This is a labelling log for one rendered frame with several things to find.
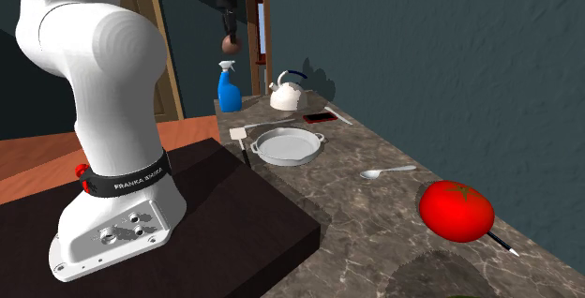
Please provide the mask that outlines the brown round ball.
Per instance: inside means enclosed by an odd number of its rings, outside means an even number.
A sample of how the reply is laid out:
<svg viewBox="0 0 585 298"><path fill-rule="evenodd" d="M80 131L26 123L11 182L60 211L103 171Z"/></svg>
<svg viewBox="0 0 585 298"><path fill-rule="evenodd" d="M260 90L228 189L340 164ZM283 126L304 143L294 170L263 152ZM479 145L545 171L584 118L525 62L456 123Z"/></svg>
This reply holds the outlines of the brown round ball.
<svg viewBox="0 0 585 298"><path fill-rule="evenodd" d="M242 49L242 41L239 37L226 36L221 43L221 50L226 54L237 54Z"/></svg>

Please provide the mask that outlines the wooden framed window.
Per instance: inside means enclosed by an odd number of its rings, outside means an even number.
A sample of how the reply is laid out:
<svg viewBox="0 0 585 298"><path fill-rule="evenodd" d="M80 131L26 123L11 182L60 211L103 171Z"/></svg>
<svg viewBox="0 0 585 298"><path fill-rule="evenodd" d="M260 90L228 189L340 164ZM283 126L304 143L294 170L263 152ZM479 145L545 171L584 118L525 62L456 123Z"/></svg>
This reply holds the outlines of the wooden framed window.
<svg viewBox="0 0 585 298"><path fill-rule="evenodd" d="M273 82L270 0L246 0L246 13L252 95L269 95Z"/></svg>

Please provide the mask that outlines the blue spray bottle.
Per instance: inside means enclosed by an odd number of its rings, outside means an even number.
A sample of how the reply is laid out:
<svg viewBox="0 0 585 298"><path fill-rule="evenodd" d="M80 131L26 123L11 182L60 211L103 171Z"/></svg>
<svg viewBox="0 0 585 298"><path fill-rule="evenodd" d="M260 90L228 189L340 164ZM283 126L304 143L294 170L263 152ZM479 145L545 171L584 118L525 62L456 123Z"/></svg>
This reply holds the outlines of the blue spray bottle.
<svg viewBox="0 0 585 298"><path fill-rule="evenodd" d="M233 69L233 64L233 60L224 60L219 63L222 72L217 85L217 96L223 112L239 112L242 108L240 90L230 82L230 69Z"/></svg>

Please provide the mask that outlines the wooden door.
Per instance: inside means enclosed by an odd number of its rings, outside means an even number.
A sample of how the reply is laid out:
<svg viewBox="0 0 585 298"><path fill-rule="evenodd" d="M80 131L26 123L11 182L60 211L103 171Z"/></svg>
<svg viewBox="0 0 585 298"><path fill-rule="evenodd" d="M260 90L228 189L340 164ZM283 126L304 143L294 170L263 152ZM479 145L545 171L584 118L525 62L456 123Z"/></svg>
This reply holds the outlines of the wooden door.
<svg viewBox="0 0 585 298"><path fill-rule="evenodd" d="M121 0L120 6L143 15L156 26L165 42L167 53L166 67L157 81L154 93L156 121L160 123L183 120L184 113L159 0Z"/></svg>

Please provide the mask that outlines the grey long butter knife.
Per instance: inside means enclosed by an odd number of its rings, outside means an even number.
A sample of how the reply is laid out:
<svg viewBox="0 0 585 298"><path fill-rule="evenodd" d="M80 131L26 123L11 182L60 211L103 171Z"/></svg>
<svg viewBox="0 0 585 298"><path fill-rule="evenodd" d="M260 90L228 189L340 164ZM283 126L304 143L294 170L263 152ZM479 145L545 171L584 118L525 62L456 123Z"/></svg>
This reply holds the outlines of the grey long butter knife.
<svg viewBox="0 0 585 298"><path fill-rule="evenodd" d="M284 123L289 123L294 121L293 118L290 119L285 119L285 120L279 120L279 121L273 121L273 122L264 122L264 123L257 123L257 124L249 124L249 125L244 125L243 128L244 129L249 129L249 128L254 128L254 127L260 127L260 126L266 126L266 125L277 125L277 124L284 124Z"/></svg>

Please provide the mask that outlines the red and black phone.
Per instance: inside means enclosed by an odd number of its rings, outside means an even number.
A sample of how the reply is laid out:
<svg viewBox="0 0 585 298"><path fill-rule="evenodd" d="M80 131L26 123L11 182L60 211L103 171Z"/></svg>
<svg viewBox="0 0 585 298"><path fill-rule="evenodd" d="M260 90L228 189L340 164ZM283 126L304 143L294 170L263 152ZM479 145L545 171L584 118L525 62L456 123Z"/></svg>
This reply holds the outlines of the red and black phone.
<svg viewBox="0 0 585 298"><path fill-rule="evenodd" d="M337 120L338 118L331 112L319 112L303 115L303 119L308 124L314 124L320 122L334 121Z"/></svg>

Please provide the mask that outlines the white round pan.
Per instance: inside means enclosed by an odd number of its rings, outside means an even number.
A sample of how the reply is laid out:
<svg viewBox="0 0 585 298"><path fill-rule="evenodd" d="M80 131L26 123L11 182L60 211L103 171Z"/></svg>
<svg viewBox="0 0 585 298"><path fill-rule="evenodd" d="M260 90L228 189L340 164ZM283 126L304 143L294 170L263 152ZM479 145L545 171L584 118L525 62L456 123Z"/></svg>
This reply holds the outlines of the white round pan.
<svg viewBox="0 0 585 298"><path fill-rule="evenodd" d="M263 133L250 145L266 163L294 167L312 161L322 150L325 137L296 127L278 127Z"/></svg>

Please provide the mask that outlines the white table knife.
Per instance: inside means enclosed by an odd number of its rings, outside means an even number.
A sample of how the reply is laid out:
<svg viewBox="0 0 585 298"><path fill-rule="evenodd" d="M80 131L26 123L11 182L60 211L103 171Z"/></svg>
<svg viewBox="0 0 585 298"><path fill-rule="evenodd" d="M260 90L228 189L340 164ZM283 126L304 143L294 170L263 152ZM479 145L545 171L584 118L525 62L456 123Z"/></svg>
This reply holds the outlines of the white table knife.
<svg viewBox="0 0 585 298"><path fill-rule="evenodd" d="M331 112L333 115L335 115L336 118L338 118L339 120L341 120L342 122L348 124L348 125L353 125L353 123L351 121L349 121L347 118L345 118L344 116L342 116L341 114L339 114L338 112L334 111L332 108L325 106L323 107L325 110L327 110L328 112Z"/></svg>

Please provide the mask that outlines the dark robot stand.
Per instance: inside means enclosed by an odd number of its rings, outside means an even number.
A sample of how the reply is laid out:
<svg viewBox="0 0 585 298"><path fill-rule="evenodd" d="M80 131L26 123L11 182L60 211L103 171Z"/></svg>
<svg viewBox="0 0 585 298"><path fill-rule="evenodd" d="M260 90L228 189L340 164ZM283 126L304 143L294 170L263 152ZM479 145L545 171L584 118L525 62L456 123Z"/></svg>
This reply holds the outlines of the dark robot stand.
<svg viewBox="0 0 585 298"><path fill-rule="evenodd" d="M68 283L48 253L81 184L0 205L0 298L260 298L319 248L320 224L217 141L169 158L187 201L169 242Z"/></svg>

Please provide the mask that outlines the silver spoon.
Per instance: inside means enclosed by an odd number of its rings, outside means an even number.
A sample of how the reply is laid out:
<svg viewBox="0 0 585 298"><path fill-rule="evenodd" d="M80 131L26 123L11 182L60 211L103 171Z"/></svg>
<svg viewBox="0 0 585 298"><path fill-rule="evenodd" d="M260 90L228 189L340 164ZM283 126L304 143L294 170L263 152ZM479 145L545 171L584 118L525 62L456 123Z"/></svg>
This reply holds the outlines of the silver spoon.
<svg viewBox="0 0 585 298"><path fill-rule="evenodd" d="M375 180L385 171L412 171L415 169L416 169L416 167L414 165L407 165L407 166L395 167L395 168L390 168L390 169L367 170L367 171L362 171L360 173L360 176L364 179L367 179L367 180Z"/></svg>

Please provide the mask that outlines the red tomato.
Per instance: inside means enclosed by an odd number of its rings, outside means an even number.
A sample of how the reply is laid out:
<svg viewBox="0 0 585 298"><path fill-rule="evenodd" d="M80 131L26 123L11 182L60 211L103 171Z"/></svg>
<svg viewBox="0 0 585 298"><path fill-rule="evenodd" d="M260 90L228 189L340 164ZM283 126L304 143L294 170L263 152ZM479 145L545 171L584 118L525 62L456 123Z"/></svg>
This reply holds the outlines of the red tomato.
<svg viewBox="0 0 585 298"><path fill-rule="evenodd" d="M425 190L419 214L434 233L456 243L479 239L495 220L487 198L470 186L448 180L434 182Z"/></svg>

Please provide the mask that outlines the black pen with white tip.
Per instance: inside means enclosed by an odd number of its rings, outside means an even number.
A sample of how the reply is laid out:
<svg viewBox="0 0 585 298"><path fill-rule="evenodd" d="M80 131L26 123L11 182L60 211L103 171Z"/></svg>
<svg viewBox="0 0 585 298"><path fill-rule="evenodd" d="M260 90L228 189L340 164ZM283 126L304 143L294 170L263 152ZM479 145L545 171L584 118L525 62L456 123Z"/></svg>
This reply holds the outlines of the black pen with white tip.
<svg viewBox="0 0 585 298"><path fill-rule="evenodd" d="M505 248L506 250L508 250L510 253L514 254L517 257L519 257L519 254L515 251L514 248L512 248L510 245L508 245L504 240L502 240L501 238L499 238L493 232L488 231L487 232L487 236L489 236L491 239L493 239L500 246L502 246L503 248Z"/></svg>

